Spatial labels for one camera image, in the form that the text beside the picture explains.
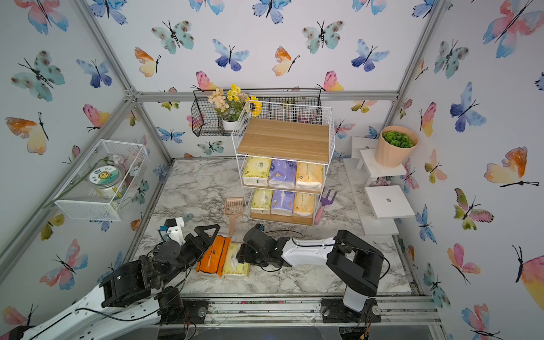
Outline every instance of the marble surface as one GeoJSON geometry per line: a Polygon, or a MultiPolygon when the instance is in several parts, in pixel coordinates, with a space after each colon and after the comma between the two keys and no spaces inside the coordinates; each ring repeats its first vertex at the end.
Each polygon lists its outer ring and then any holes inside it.
{"type": "MultiPolygon", "coordinates": [[[[380,249],[391,263],[389,273],[380,281],[379,294],[410,293],[401,260],[391,236],[364,236],[357,207],[350,189],[345,167],[340,159],[334,159],[330,165],[325,182],[325,189],[338,191],[332,205],[325,208],[318,226],[286,225],[276,222],[261,221],[265,231],[295,230],[305,239],[318,239],[336,235],[337,230],[345,229],[380,249]]],[[[251,191],[246,188],[245,195],[251,191]]],[[[225,199],[243,196],[236,160],[232,158],[181,159],[174,164],[174,170],[168,178],[162,195],[153,212],[150,222],[134,258],[148,253],[161,242],[157,229],[164,220],[186,216],[191,213],[193,219],[186,223],[183,233],[192,232],[197,226],[219,224],[220,233],[227,235],[229,219],[223,214],[225,199]]],[[[233,242],[242,242],[249,228],[258,223],[250,220],[248,214],[237,218],[233,242]]],[[[272,237],[296,236],[294,233],[270,233],[272,237]]],[[[382,272],[387,269],[384,262],[382,272]]],[[[180,282],[184,274],[178,275],[171,284],[180,282]]],[[[251,266],[249,277],[224,277],[223,279],[201,276],[194,268],[189,274],[183,291],[192,294],[318,294],[343,293],[345,284],[331,269],[318,265],[300,265],[294,268],[282,268],[268,273],[259,267],[251,266]]]]}

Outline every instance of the sunflower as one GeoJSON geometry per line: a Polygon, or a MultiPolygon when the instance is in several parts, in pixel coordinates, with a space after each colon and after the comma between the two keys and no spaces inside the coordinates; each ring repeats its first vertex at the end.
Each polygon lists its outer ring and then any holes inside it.
{"type": "Polygon", "coordinates": [[[248,99],[248,105],[249,110],[251,111],[251,115],[253,117],[257,117],[261,114],[263,111],[263,104],[259,101],[259,98],[255,96],[251,96],[251,98],[248,99]]]}

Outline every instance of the green plant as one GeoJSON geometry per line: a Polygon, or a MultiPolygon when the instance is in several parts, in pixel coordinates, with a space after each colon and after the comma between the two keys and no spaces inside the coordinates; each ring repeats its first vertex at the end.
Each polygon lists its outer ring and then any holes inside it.
{"type": "Polygon", "coordinates": [[[405,149],[413,147],[412,140],[405,133],[400,133],[398,131],[388,131],[384,133],[382,137],[385,139],[386,142],[396,147],[402,147],[405,149]]]}

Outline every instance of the tissue pack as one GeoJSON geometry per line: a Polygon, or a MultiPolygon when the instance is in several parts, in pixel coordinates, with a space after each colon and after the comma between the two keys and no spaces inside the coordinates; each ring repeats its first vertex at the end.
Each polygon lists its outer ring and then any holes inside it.
{"type": "Polygon", "coordinates": [[[244,184],[247,186],[267,187],[271,163],[270,158],[249,157],[242,175],[244,184]]]}
{"type": "Polygon", "coordinates": [[[294,189],[296,177],[296,162],[273,159],[270,165],[268,186],[280,189],[294,189]]]}
{"type": "Polygon", "coordinates": [[[274,190],[270,212],[273,215],[293,216],[294,201],[294,192],[274,190]]]}
{"type": "Polygon", "coordinates": [[[321,192],[323,186],[323,166],[313,163],[296,164],[296,184],[297,190],[308,190],[321,192]]]}

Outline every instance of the purple garden fork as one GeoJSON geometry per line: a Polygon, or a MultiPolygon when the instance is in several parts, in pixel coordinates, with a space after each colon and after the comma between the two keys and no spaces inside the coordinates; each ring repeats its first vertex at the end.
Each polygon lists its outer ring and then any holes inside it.
{"type": "Polygon", "coordinates": [[[335,197],[336,197],[337,192],[338,191],[335,191],[335,193],[332,196],[331,200],[329,200],[329,194],[331,193],[331,189],[329,189],[329,192],[327,193],[326,197],[323,197],[323,195],[321,195],[321,200],[320,200],[321,201],[321,207],[319,208],[319,211],[316,214],[316,218],[313,221],[313,223],[315,225],[318,225],[319,222],[321,222],[321,215],[323,215],[323,210],[325,210],[325,206],[328,206],[328,205],[332,204],[335,201],[335,197]]]}

